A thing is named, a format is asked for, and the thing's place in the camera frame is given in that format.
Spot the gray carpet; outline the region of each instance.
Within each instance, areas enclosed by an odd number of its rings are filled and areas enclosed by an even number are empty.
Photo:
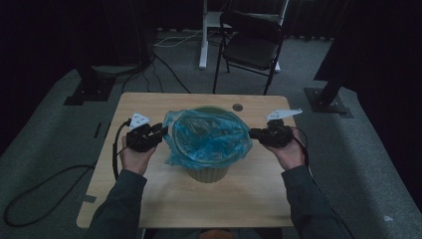
[[[168,35],[175,33],[162,34],[161,37]],[[211,40],[217,42],[218,38],[212,37]],[[421,213],[401,182],[355,93],[345,89],[339,93],[353,118],[317,114],[311,109],[304,88],[324,86],[322,82],[314,82],[313,78],[329,46],[330,42],[326,41],[286,40],[280,57],[282,71],[276,74],[268,95],[285,96],[291,108],[304,111],[295,120],[309,138],[313,175],[355,238],[420,239]],[[212,92],[217,47],[210,44],[208,65],[204,71],[198,69],[199,41],[187,41],[173,48],[156,48],[155,53],[174,70],[191,93]],[[149,82],[142,75],[136,75],[124,90],[186,92],[157,59],[144,75]],[[80,107],[63,106],[66,97],[79,83],[76,71],[69,72],[55,84],[0,159],[1,212],[14,196],[53,173],[97,160],[126,78],[117,79],[107,102],[86,102]],[[222,68],[217,93],[261,95],[265,81],[259,75],[236,69],[227,74]],[[29,194],[11,210],[11,219],[24,223],[38,218],[83,172],[84,169],[80,168],[61,174]],[[90,171],[44,220],[23,228],[12,228],[1,221],[0,239],[82,238],[85,230],[76,225],[76,220],[92,174]],[[294,228],[285,228],[284,233],[285,238],[298,238]]]

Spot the blue plastic bag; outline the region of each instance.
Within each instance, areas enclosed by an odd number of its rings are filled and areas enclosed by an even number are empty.
[[[168,112],[165,141],[170,165],[191,169],[227,167],[244,158],[252,147],[248,126],[235,114],[215,107]]]

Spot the cable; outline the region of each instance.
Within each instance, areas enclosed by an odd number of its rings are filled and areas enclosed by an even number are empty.
[[[117,153],[117,142],[118,138],[120,136],[120,132],[123,129],[124,126],[130,126],[131,119],[128,119],[124,123],[121,124],[121,126],[118,128],[117,133],[115,134],[114,143],[112,144],[112,173],[114,174],[115,180],[118,178],[118,171],[117,171],[117,156],[123,151],[119,151]]]
[[[149,79],[145,76],[145,74],[142,74],[142,76],[146,80],[146,91],[150,93],[150,90],[149,90]]]
[[[165,38],[164,40],[162,40],[162,41],[160,41],[160,42],[158,42],[158,43],[156,43],[156,44],[154,44],[154,47],[162,47],[162,48],[171,48],[171,47],[176,47],[176,46],[178,46],[178,45],[180,45],[180,44],[182,44],[183,42],[186,42],[187,40],[189,40],[189,39],[191,39],[191,38],[194,38],[196,35],[198,35],[200,32],[202,32],[202,30],[200,30],[200,31],[198,31],[198,32],[196,32],[195,34],[193,34],[192,36],[190,36],[190,37],[168,37],[168,38]],[[180,42],[178,42],[178,43],[176,43],[176,44],[174,44],[174,45],[170,45],[170,46],[161,46],[161,45],[159,45],[159,44],[161,44],[161,43],[163,43],[163,42],[165,42],[165,41],[167,41],[167,40],[170,40],[170,39],[183,39],[184,38],[184,40],[182,40],[182,41],[180,41]]]
[[[179,84],[186,90],[187,93],[191,94],[190,91],[183,85],[183,83],[180,81],[180,79],[176,76],[176,74],[173,72],[173,69],[170,68],[170,66],[167,65],[167,63],[165,63],[160,57],[158,57],[154,52],[152,52],[152,54],[158,58],[158,60],[160,60],[167,68],[168,70],[171,71],[171,73],[173,74],[173,76],[176,78],[177,82],[179,82]]]
[[[154,66],[154,64],[152,63],[152,73],[157,77],[157,79],[158,79],[158,82],[159,82],[159,88],[160,88],[160,90],[161,90],[161,92],[162,93],[164,93],[164,91],[162,90],[162,83],[161,83],[161,80],[159,79],[159,77],[155,74],[155,66]]]
[[[310,156],[308,154],[307,148],[296,137],[293,137],[293,140],[298,143],[299,147],[301,148],[302,152],[304,153],[305,165],[307,166],[307,168],[310,168]]]
[[[121,152],[123,152],[125,149],[127,149],[129,146],[126,146],[126,147],[124,147],[124,148],[122,148],[117,154],[116,154],[116,156],[118,156]]]
[[[154,61],[155,61],[155,55],[153,55],[153,59],[151,60],[151,63],[150,63],[150,65],[152,65],[153,66],[153,69],[154,69],[154,75],[155,75],[155,66],[153,65],[153,63],[154,63]],[[126,84],[128,83],[128,81],[129,80],[131,80],[132,79],[132,77],[133,76],[135,76],[135,75],[137,75],[137,74],[140,74],[140,73],[142,73],[142,75],[141,75],[141,77],[144,77],[146,80],[147,80],[147,91],[149,92],[149,80],[148,80],[148,78],[145,76],[145,72],[147,71],[149,69],[149,67],[148,68],[145,68],[145,69],[143,69],[142,71],[140,71],[140,72],[134,72],[133,74],[131,74],[129,77],[127,77],[127,79],[124,81],[124,83],[123,83],[123,86],[121,87],[121,91],[120,91],[120,93],[121,94],[123,94],[124,93],[124,87],[126,86]]]
[[[299,132],[302,133],[302,135],[305,138],[305,143],[300,143],[300,144],[303,144],[305,148],[308,148],[308,137],[307,137],[307,134],[303,130],[301,130],[300,128],[298,128],[298,127],[291,126],[291,128],[297,129]]]
[[[71,193],[71,191],[75,188],[75,186],[78,184],[78,182],[91,170],[95,168],[95,165],[97,164],[97,162],[94,162],[91,165],[75,165],[75,166],[71,166],[68,168],[65,168],[55,174],[53,174],[52,176],[48,177],[47,179],[45,179],[44,181],[42,181],[41,183],[39,183],[38,185],[22,192],[21,194],[17,195],[15,198],[13,198],[9,204],[7,204],[6,209],[3,212],[3,221],[11,227],[26,227],[32,224],[35,224],[41,220],[43,220],[44,218],[46,218],[48,215],[50,215],[62,202],[63,200],[69,195],[69,193]],[[81,167],[87,167],[88,169],[86,169],[81,176],[75,181],[75,183],[70,187],[70,189],[59,199],[59,201],[51,208],[49,209],[44,215],[42,215],[41,217],[30,221],[30,222],[26,222],[26,223],[16,223],[16,222],[12,222],[9,219],[9,211],[10,209],[19,201],[21,200],[24,196],[26,196],[27,194],[31,193],[32,191],[36,190],[37,188],[41,187],[42,185],[46,184],[47,182],[49,182],[50,180],[52,180],[53,178],[55,178],[56,176],[62,174],[65,171],[69,171],[75,168],[81,168]]]

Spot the person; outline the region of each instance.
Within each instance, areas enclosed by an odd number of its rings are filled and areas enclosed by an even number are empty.
[[[299,132],[293,128],[295,138]],[[125,137],[122,146],[126,147]],[[315,185],[305,165],[299,142],[292,140],[286,147],[264,147],[272,152],[280,166],[291,205],[291,218],[300,238],[347,238],[338,216],[328,199]],[[97,209],[84,238],[136,238],[140,201],[148,162],[155,147],[147,152],[126,148],[120,153],[122,171],[106,201]]]

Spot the person's right hand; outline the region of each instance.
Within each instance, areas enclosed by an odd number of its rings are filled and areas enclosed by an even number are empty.
[[[292,128],[293,136],[300,140],[299,138],[299,131],[296,128]],[[272,147],[266,146],[264,147],[271,151],[279,161],[280,165],[284,170],[289,170],[297,166],[301,166],[305,164],[305,156],[302,152],[301,147],[299,144],[292,140],[287,146],[285,147]]]

